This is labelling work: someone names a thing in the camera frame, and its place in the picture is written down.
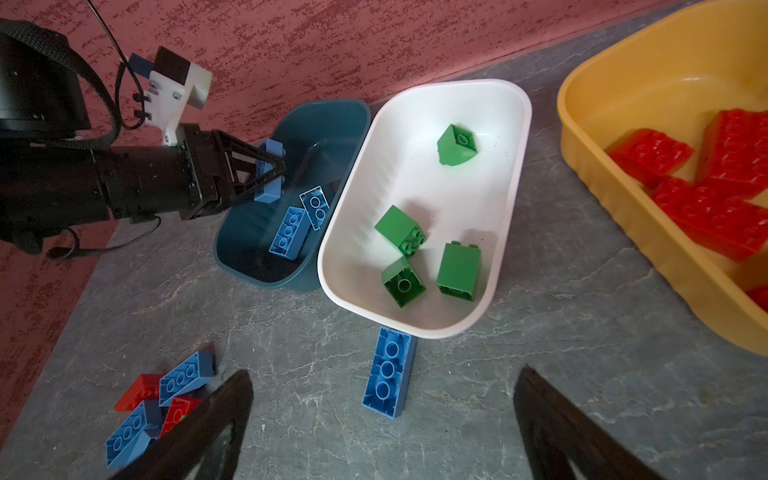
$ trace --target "yellow plastic container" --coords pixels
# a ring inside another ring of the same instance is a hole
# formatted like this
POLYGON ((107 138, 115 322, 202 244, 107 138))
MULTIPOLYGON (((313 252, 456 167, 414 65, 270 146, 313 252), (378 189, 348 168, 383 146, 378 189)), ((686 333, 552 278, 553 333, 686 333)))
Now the yellow plastic container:
MULTIPOLYGON (((768 249, 742 263, 691 241, 604 149, 649 127, 697 149, 723 109, 768 110, 768 2, 694 5, 596 55, 558 95, 563 157, 690 308, 718 335, 768 356, 768 313, 744 290, 768 285, 768 249)), ((768 207, 768 192, 754 203, 768 207)))

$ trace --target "plastic tray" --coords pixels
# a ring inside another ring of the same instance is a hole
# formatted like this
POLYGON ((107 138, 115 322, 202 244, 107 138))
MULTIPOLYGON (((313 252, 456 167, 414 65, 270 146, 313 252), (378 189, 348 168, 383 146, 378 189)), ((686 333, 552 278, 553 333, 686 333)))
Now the plastic tray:
POLYGON ((302 207, 299 195, 317 186, 330 188, 328 217, 371 124, 361 100, 311 101, 294 108, 271 138, 286 150, 283 196, 271 203, 248 202, 230 209, 216 237, 216 263, 234 276, 266 288, 284 286, 309 292, 320 286, 317 250, 328 222, 306 235, 295 260, 269 252, 288 207, 302 207))
POLYGON ((411 88, 376 115, 349 176, 318 260, 320 283, 338 305, 393 329, 445 338, 468 329, 496 289, 531 124, 531 102, 501 80, 456 81, 411 88), (449 124, 475 135, 477 156, 450 167, 437 140, 449 124), (411 266, 426 292, 398 307, 382 271, 400 252, 374 230, 396 205, 427 237, 411 266), (446 243, 482 249, 476 301, 435 285, 446 243))
POLYGON ((704 128, 719 110, 768 109, 765 25, 765 1, 685 8, 586 61, 558 95, 568 164, 704 323, 760 355, 768 355, 768 314, 742 289, 768 284, 768 250, 737 263, 696 245, 603 149, 632 129, 663 131, 697 149, 675 174, 693 180, 704 128))

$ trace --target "white plastic container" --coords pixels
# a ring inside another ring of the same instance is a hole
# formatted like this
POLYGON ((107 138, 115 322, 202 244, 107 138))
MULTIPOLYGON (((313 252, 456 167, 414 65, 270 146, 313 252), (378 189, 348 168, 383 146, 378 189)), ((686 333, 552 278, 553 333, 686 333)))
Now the white plastic container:
POLYGON ((320 284, 334 303, 422 338, 456 335, 488 309, 496 290, 531 126, 531 101, 502 80, 410 88, 376 115, 320 246, 320 284), (478 154, 441 165, 437 140, 450 124, 469 129, 478 154), (403 308, 382 285, 400 252, 374 230, 391 205, 424 230, 409 263, 426 292, 403 308), (435 285, 446 243, 477 244, 482 268, 475 302, 435 285))

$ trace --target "table surface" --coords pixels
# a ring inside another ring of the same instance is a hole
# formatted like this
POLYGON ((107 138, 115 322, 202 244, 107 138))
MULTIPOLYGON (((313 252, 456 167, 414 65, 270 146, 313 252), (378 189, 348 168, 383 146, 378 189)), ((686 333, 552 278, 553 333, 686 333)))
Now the table surface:
MULTIPOLYGON (((536 368, 668 479, 768 470, 768 359, 705 327, 563 161, 556 97, 581 62, 665 16, 636 18, 462 78, 523 87, 533 122, 498 289, 470 330, 419 340, 402 416, 360 405, 379 325, 220 270, 223 216, 106 256, 8 442, 0 478, 107 478, 113 404, 141 373, 215 351, 218 386, 254 386, 237 478, 530 478, 511 395, 536 368)), ((146 226, 123 223, 113 242, 146 226)))

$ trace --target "teal bin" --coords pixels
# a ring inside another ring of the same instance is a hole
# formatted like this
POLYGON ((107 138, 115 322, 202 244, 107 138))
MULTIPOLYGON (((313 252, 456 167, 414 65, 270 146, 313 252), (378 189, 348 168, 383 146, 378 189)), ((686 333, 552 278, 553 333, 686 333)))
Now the teal bin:
POLYGON ((271 204, 247 202, 232 207, 216 236, 216 263, 234 276, 265 288, 298 292, 320 287, 317 252, 339 195, 371 125, 361 100, 320 100, 294 108, 270 138, 286 150, 283 196, 271 204), (270 253, 288 207, 302 207, 299 195, 323 187, 329 211, 323 226, 310 229, 295 260, 270 253))

